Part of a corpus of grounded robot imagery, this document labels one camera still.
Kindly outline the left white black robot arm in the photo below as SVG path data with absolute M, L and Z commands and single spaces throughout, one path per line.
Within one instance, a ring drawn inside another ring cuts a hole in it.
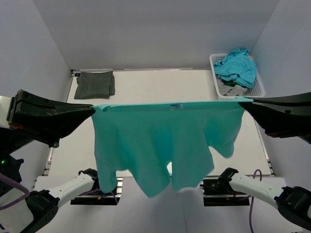
M 19 90 L 0 99 L 0 228 L 9 233 L 35 233 L 55 217 L 60 207 L 85 193 L 97 194 L 103 182 L 94 169 L 82 170 L 56 188 L 30 191 L 21 184 L 23 159 L 12 153 L 38 141 L 57 148 L 95 113 L 91 104 L 53 101 Z

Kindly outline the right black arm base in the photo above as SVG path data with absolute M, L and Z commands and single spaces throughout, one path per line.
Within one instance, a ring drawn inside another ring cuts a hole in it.
M 218 179 L 203 179 L 200 183 L 205 207 L 249 206 L 250 198 L 243 192 L 233 191 Z

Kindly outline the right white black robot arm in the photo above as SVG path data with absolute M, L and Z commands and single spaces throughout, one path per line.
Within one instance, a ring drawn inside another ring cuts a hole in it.
M 311 94 L 304 93 L 274 98 L 243 98 L 237 100 L 253 119 L 273 138 L 299 137 L 311 141 Z M 273 186 L 250 177 L 236 169 L 227 168 L 219 177 L 224 193 L 248 194 L 278 210 L 289 222 L 311 229 L 311 193 L 295 186 Z

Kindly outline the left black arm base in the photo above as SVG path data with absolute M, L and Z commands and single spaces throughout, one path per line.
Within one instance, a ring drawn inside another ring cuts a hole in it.
M 118 177 L 118 184 L 111 193 L 103 193 L 99 185 L 94 184 L 91 192 L 70 201 L 71 205 L 116 206 L 121 199 L 123 178 Z

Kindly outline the teal green t-shirt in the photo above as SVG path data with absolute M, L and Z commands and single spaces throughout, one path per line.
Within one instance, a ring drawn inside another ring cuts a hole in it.
M 92 121 L 94 155 L 103 193 L 128 170 L 144 194 L 155 197 L 168 185 L 196 187 L 214 169 L 211 149 L 234 152 L 247 98 L 208 102 L 97 105 Z

